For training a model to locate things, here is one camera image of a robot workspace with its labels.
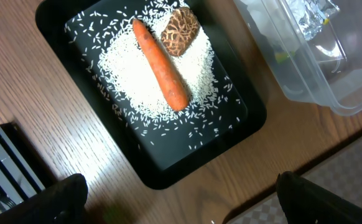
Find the wood grain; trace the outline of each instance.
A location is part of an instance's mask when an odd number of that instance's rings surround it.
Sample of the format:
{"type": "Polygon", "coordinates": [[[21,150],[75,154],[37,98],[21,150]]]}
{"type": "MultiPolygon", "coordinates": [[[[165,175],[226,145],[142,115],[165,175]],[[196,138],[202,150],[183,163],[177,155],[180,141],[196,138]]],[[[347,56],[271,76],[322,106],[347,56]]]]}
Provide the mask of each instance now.
{"type": "Polygon", "coordinates": [[[362,112],[285,98],[230,0],[207,0],[267,106],[267,122],[166,190],[139,180],[39,33],[41,0],[0,0],[0,123],[17,121],[56,177],[82,173],[102,223],[222,223],[230,211],[362,130],[362,112]]]}

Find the black tray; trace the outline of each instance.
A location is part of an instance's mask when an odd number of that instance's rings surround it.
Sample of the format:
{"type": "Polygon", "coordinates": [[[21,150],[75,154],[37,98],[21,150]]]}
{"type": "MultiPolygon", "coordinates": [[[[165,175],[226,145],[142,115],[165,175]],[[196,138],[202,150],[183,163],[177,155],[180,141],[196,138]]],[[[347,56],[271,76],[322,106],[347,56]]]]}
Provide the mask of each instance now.
{"type": "MultiPolygon", "coordinates": [[[[73,31],[67,33],[63,31],[65,23],[72,21],[75,16],[77,18],[78,13],[83,10],[85,15],[83,23],[88,26],[91,21],[100,22],[99,19],[96,20],[95,17],[89,16],[95,10],[107,14],[109,17],[114,17],[117,10],[125,11],[125,6],[128,8],[127,11],[131,13],[134,10],[140,11],[146,1],[46,0],[39,6],[36,13],[36,23],[41,33],[100,117],[138,176],[148,187],[153,189],[163,189],[174,184],[259,130],[266,119],[266,110],[263,103],[241,68],[241,64],[226,40],[222,29],[212,18],[203,0],[186,0],[185,2],[198,17],[215,51],[213,72],[215,78],[219,81],[216,86],[219,91],[222,91],[224,85],[232,83],[234,88],[230,92],[225,91],[228,97],[226,105],[219,106],[214,111],[214,115],[207,111],[207,118],[209,119],[212,116],[210,119],[213,121],[210,128],[201,129],[204,119],[196,119],[193,121],[194,124],[184,124],[179,126],[177,131],[167,132],[165,138],[160,135],[165,132],[164,130],[151,131],[148,132],[148,136],[141,136],[140,131],[148,128],[138,123],[134,124],[134,126],[128,123],[129,126],[126,127],[127,118],[121,117],[122,120],[118,119],[113,111],[113,104],[119,104],[119,102],[111,95],[108,97],[107,92],[110,93],[110,90],[106,89],[108,83],[97,77],[92,79],[92,75],[99,73],[99,71],[88,73],[85,68],[89,65],[80,60],[84,48],[91,47],[91,42],[86,42],[78,36],[77,41],[69,45],[69,41],[74,38],[73,31]],[[140,126],[138,131],[134,129],[136,126],[140,126]],[[198,133],[192,138],[188,136],[191,131],[195,133],[194,127],[200,128],[199,132],[203,133],[203,137],[198,133]],[[214,133],[213,128],[218,128],[220,132],[214,133]]],[[[77,28],[78,23],[71,27],[73,30],[77,28]]],[[[89,53],[86,61],[89,62],[94,59],[97,62],[99,53],[100,51],[96,51],[95,54],[89,53]]],[[[121,106],[127,108],[127,101],[124,101],[121,106]]],[[[176,127],[174,122],[178,123],[178,121],[170,121],[169,123],[163,122],[162,125],[174,130],[176,127]]]]}

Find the clear plastic container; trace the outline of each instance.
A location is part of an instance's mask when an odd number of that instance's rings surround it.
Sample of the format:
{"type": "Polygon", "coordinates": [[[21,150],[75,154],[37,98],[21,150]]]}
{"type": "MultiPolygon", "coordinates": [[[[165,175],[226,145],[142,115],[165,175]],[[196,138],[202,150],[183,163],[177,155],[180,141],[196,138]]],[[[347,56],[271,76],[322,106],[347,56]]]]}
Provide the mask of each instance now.
{"type": "Polygon", "coordinates": [[[345,116],[362,110],[362,0],[333,0],[340,12],[310,41],[285,0],[256,0],[267,13],[253,16],[268,21],[266,32],[277,47],[261,34],[246,1],[253,0],[234,0],[288,99],[329,106],[345,116]]]}

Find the silver foil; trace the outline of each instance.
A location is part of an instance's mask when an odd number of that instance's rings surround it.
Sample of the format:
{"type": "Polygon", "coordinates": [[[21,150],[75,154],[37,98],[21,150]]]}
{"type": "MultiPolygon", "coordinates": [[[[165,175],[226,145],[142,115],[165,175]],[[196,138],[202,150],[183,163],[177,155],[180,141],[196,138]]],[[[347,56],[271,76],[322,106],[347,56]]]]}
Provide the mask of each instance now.
{"type": "Polygon", "coordinates": [[[304,38],[312,40],[340,8],[332,0],[286,0],[304,38]]]}

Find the orange carrot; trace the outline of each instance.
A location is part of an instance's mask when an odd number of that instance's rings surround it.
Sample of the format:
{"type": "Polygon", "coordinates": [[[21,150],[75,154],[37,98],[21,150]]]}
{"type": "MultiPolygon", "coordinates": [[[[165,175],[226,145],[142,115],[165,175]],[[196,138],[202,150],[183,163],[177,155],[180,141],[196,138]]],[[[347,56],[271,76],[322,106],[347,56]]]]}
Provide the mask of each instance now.
{"type": "Polygon", "coordinates": [[[185,109],[188,106],[188,96],[171,61],[156,44],[156,41],[141,21],[134,19],[132,28],[167,103],[175,111],[185,109]]]}

